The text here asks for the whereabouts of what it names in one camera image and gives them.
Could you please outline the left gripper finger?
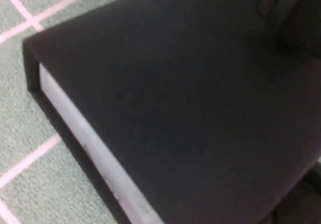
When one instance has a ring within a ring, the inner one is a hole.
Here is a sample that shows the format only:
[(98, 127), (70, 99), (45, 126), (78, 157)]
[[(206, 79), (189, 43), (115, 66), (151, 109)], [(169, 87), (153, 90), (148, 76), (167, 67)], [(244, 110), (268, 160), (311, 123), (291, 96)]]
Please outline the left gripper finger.
[(275, 208), (270, 223), (320, 223), (320, 162)]

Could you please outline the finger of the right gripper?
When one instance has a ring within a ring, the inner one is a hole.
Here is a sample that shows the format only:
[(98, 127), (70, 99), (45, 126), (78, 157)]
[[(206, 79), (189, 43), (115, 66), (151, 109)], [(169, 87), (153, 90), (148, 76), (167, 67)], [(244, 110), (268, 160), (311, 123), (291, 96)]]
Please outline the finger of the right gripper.
[(320, 58), (320, 0), (258, 0), (257, 12), (278, 42)]

